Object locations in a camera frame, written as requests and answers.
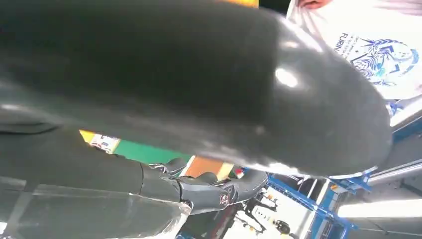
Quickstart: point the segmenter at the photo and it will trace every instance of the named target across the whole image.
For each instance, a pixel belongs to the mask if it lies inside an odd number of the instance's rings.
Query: blue metal frame
[[[352,180],[351,182],[356,182],[356,185],[360,185],[361,182],[359,180]],[[287,197],[293,199],[294,201],[298,202],[305,208],[315,211],[316,215],[318,215],[321,219],[327,220],[333,225],[337,225],[343,228],[343,232],[341,234],[341,239],[346,239],[349,231],[351,229],[356,230],[358,227],[355,224],[352,224],[348,220],[339,217],[336,213],[330,211],[327,207],[322,205],[317,205],[317,203],[306,197],[305,195],[299,193],[298,191],[294,190],[293,188],[289,187],[285,183],[281,182],[278,179],[273,177],[268,178],[268,186],[274,188],[278,192],[286,195]]]
[[[367,192],[371,192],[372,188],[367,184],[369,174],[365,174],[361,177],[347,178],[347,179],[330,179],[331,182],[337,186],[347,190],[349,193],[356,195],[358,189],[363,189]]]

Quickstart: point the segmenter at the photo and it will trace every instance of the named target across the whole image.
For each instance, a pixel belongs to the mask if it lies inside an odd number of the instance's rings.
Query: green wall
[[[120,141],[114,153],[145,164],[167,163],[173,158],[182,158],[188,162],[191,158],[191,155],[138,144],[126,140]]]

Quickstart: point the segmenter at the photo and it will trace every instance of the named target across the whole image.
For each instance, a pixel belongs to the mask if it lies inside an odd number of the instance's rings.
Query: equipment
[[[89,148],[81,128],[275,173],[347,176],[388,153],[379,94],[273,12],[209,0],[0,5],[11,238],[171,238],[189,214],[248,200],[267,180],[174,177]]]

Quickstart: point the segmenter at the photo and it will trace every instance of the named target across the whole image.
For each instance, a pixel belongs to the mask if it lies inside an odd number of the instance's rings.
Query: fluorescent light
[[[395,200],[341,206],[343,218],[418,218],[422,217],[422,199]]]
[[[330,181],[329,181],[328,179],[326,179],[326,180],[325,180],[325,183],[324,183],[324,185],[322,186],[321,191],[320,191],[320,193],[318,194],[318,197],[317,197],[317,199],[316,199],[316,204],[317,204],[317,205],[319,205],[319,204],[322,202],[322,200],[324,199],[324,195],[325,195],[325,193],[326,193],[326,191],[327,191],[327,189],[328,189],[329,183],[330,183]]]
[[[0,222],[0,236],[4,233],[4,230],[7,227],[7,223],[1,223]]]

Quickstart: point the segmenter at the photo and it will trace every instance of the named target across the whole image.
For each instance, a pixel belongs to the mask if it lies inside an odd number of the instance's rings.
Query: poster
[[[104,150],[108,154],[112,154],[120,143],[120,139],[116,137],[110,137],[101,134],[94,134],[94,137],[91,139],[90,145],[98,147]]]

